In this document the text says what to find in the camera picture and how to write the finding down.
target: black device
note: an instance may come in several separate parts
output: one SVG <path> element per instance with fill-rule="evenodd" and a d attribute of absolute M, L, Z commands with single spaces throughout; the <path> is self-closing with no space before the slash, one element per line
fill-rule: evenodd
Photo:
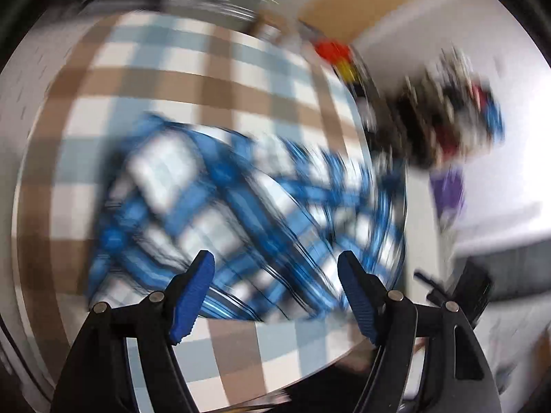
<path fill-rule="evenodd" d="M 135 337 L 145 383 L 156 413 L 196 413 L 198 409 L 173 352 L 175 313 L 181 294 L 210 253 L 200 252 L 188 272 L 173 278 L 164 292 L 153 292 L 133 306 L 111 309 L 98 303 L 82 326 L 61 373 L 51 413 L 137 413 L 126 350 Z M 339 275 L 364 335 L 378 346 L 367 385 L 355 413 L 396 413 L 404 408 L 416 337 L 426 337 L 419 393 L 408 411 L 446 413 L 500 412 L 498 391 L 473 329 L 459 305 L 441 307 L 412 303 L 401 292 L 387 292 L 381 281 L 365 273 L 352 252 L 339 257 Z M 348 268 L 352 289 L 341 270 Z M 360 292 L 352 293 L 354 287 Z M 358 296 L 368 304 L 358 307 Z"/>

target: folded shirt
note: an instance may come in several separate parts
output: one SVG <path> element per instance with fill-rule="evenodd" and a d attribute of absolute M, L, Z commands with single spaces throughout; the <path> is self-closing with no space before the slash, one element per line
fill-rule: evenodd
<path fill-rule="evenodd" d="M 275 136 L 148 114 L 120 146 L 98 216 L 90 306 L 163 290 L 200 250 L 216 272 L 200 314 L 273 321 L 348 309 L 338 255 L 387 288 L 404 261 L 403 172 Z"/>

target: red object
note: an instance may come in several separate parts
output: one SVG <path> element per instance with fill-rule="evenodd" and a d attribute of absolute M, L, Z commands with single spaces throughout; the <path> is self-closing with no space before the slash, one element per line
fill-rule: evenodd
<path fill-rule="evenodd" d="M 316 43 L 314 48 L 316 49 L 316 53 L 331 65 L 335 65 L 343 59 L 350 62 L 350 48 L 342 43 L 323 40 Z"/>

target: white wall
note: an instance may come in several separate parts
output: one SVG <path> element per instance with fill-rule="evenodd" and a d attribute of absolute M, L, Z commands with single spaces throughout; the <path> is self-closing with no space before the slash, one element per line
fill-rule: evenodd
<path fill-rule="evenodd" d="M 381 90 L 397 88 L 451 45 L 486 76 L 499 101 L 504 144 L 464 165 L 460 254 L 551 235 L 551 70 L 498 0 L 413 0 L 354 42 Z"/>

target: tablecloth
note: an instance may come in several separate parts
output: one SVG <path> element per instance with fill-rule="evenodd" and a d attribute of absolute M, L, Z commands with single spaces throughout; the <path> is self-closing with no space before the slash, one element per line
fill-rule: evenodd
<path fill-rule="evenodd" d="M 14 201 L 21 317 L 52 382 L 87 315 L 83 292 L 105 161 L 147 110 L 251 136 L 275 133 L 369 161 L 354 101 L 331 70 L 197 20 L 150 12 L 106 17 L 53 80 Z M 175 353 L 206 411 L 289 385 L 361 340 L 354 319 L 342 314 L 275 325 L 198 319 Z M 132 340 L 129 359 L 147 411 Z"/>

